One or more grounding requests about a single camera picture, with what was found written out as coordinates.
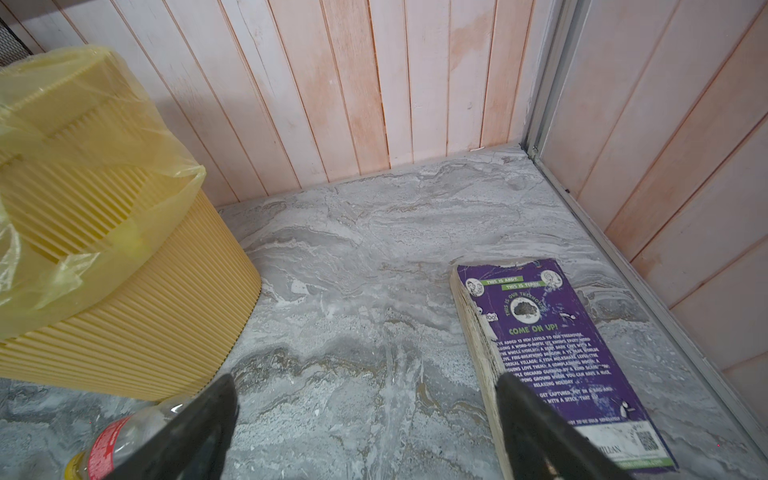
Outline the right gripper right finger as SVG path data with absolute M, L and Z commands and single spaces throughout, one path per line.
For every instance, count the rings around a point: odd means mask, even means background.
M 630 477 L 513 374 L 502 374 L 495 390 L 515 479 Z

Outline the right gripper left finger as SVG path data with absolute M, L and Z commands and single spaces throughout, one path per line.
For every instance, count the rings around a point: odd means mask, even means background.
M 108 479 L 219 479 L 239 406 L 230 374 L 214 381 Z

